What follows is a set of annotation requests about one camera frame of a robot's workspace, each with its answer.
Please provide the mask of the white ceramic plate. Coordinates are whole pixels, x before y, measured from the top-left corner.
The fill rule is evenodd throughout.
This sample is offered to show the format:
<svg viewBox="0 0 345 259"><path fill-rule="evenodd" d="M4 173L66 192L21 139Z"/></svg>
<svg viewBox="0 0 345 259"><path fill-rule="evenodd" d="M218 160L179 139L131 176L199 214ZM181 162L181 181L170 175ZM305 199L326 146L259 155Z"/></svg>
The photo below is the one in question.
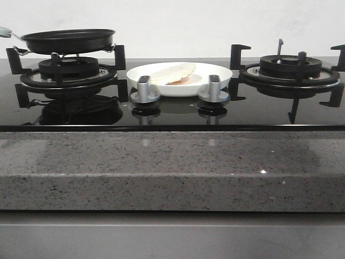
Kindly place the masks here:
<svg viewBox="0 0 345 259"><path fill-rule="evenodd" d="M156 74L162 70L165 74L171 71L174 66L193 68L190 74L184 78L176 78L175 81L156 80ZM137 82L141 76L150 76L151 83L156 86L162 96L166 97L192 97L197 96L199 91L205 89L209 84L209 76L218 75L221 89L227 87L232 77L231 70L214 64L195 62L164 62L141 65L130 69L127 78L131 85L137 88Z"/></svg>

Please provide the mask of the fried egg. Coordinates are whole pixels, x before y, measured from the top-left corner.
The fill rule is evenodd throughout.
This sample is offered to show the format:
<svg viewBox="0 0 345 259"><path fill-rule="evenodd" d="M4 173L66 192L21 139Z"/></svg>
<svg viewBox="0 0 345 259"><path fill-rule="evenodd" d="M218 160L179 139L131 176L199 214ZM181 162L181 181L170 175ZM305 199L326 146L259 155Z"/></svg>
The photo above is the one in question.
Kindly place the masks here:
<svg viewBox="0 0 345 259"><path fill-rule="evenodd" d="M156 85L182 85L192 84L202 80L202 76L194 74L194 63L181 63L166 69L150 73L150 79Z"/></svg>

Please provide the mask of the black frying pan mint handle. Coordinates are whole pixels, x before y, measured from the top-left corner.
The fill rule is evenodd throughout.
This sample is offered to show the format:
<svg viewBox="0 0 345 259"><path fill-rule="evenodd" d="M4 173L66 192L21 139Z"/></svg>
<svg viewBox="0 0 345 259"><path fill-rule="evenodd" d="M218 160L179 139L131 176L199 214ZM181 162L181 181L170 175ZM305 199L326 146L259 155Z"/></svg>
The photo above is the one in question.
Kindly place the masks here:
<svg viewBox="0 0 345 259"><path fill-rule="evenodd" d="M30 33L20 39L37 54L80 54L110 47L114 34L111 29L69 29Z"/></svg>

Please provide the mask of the silver stove knob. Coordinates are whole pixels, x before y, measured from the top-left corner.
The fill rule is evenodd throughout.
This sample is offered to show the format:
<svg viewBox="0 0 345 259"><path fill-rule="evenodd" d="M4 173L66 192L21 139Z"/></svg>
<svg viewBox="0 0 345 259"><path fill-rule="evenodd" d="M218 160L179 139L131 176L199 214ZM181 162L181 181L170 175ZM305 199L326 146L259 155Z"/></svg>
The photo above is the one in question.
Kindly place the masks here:
<svg viewBox="0 0 345 259"><path fill-rule="evenodd" d="M130 95L135 103L148 104L160 99L160 93L151 83L150 76L141 76L137 82L137 91Z"/></svg>
<svg viewBox="0 0 345 259"><path fill-rule="evenodd" d="M222 91L220 77L209 75L209 84L206 90L200 91L199 99L209 103L221 103L229 99L229 94Z"/></svg>

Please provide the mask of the black glass gas hob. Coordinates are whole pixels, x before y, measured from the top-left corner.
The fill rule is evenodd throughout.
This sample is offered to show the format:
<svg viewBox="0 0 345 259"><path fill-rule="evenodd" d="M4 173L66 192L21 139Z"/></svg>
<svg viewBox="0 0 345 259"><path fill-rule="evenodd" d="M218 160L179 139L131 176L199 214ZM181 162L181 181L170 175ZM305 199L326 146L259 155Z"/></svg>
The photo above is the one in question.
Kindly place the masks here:
<svg viewBox="0 0 345 259"><path fill-rule="evenodd" d="M287 90L234 76L229 99L211 104L197 97L132 102L135 91L120 71L103 88L36 92L24 87L1 60L3 132L146 131L343 131L344 84L326 90Z"/></svg>

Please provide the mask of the black burner with pot support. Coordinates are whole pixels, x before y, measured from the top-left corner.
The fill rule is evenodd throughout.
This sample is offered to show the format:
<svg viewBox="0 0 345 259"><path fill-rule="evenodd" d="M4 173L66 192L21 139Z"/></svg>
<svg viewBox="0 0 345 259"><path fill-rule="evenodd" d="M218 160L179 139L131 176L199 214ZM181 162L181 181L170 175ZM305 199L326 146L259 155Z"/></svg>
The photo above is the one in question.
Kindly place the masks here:
<svg viewBox="0 0 345 259"><path fill-rule="evenodd" d="M115 64L101 64L96 58L60 56L51 53L50 59L42 60L37 69L22 67L20 56L28 50L14 46L6 52L12 74L20 75L16 84L16 93L20 107L29 107L29 92L44 94L53 100L78 99L93 96L104 87L116 85L119 102L128 101L128 88L124 79L118 78L118 72L126 69L125 48L113 45L105 49L114 54Z"/></svg>

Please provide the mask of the grey cabinet front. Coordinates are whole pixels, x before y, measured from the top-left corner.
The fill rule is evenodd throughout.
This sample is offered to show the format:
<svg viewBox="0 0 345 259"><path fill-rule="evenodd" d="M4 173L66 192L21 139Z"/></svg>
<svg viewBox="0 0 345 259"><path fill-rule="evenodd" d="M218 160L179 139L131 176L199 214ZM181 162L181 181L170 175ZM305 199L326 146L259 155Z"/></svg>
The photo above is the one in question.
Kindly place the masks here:
<svg viewBox="0 0 345 259"><path fill-rule="evenodd" d="M344 215L4 212L1 258L344 258Z"/></svg>

